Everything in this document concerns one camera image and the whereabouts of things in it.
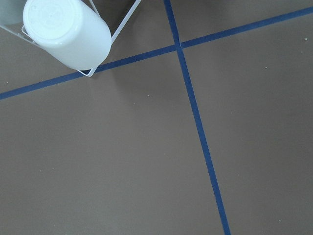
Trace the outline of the white cup right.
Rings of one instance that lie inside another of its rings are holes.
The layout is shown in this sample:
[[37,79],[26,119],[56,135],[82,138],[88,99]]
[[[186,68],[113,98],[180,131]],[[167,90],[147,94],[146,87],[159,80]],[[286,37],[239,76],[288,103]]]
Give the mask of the white cup right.
[[81,0],[28,0],[23,25],[36,44],[74,70],[98,67],[112,45],[106,22]]

